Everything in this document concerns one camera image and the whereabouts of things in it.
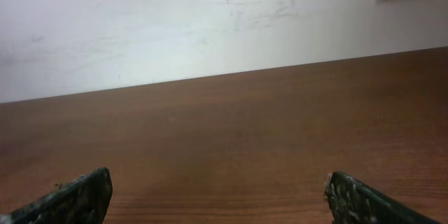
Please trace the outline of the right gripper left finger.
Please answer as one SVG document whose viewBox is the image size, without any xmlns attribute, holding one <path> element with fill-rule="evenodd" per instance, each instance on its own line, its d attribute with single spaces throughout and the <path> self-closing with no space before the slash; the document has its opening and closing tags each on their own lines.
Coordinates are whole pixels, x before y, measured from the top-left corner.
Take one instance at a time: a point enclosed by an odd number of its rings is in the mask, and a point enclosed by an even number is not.
<svg viewBox="0 0 448 224">
<path fill-rule="evenodd" d="M 1 224 L 102 224 L 113 187 L 109 170 L 98 168 L 36 201 L 1 215 Z"/>
</svg>

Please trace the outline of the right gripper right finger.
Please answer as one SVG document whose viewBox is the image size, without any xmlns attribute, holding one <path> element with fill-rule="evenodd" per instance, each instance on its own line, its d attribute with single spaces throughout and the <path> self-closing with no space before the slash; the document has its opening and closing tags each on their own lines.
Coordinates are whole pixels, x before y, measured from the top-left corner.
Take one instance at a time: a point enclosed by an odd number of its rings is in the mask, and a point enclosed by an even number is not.
<svg viewBox="0 0 448 224">
<path fill-rule="evenodd" d="M 341 171 L 328 175 L 323 198 L 332 224 L 438 224 Z"/>
</svg>

